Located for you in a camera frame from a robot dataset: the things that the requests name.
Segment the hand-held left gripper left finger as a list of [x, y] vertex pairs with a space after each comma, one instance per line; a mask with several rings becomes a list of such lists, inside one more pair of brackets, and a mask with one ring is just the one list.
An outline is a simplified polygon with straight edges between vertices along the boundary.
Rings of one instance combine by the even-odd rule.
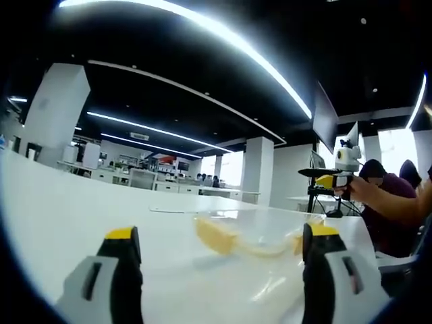
[[55, 310], [67, 323], [143, 323], [140, 266], [138, 228], [110, 231], [65, 278]]

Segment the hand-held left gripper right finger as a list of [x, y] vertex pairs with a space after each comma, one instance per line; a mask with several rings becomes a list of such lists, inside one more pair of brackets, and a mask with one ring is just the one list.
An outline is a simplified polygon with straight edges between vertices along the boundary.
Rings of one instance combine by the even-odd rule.
[[371, 323], [389, 303], [378, 270], [335, 228], [305, 223], [302, 258], [303, 323]]

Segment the person's right hand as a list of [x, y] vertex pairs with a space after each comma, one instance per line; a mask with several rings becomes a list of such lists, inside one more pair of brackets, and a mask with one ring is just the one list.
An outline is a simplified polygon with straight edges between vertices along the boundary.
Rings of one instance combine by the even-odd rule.
[[368, 183], [366, 180], [358, 176], [353, 176], [347, 187], [351, 198], [355, 201], [368, 204], [373, 199], [377, 187], [374, 184]]

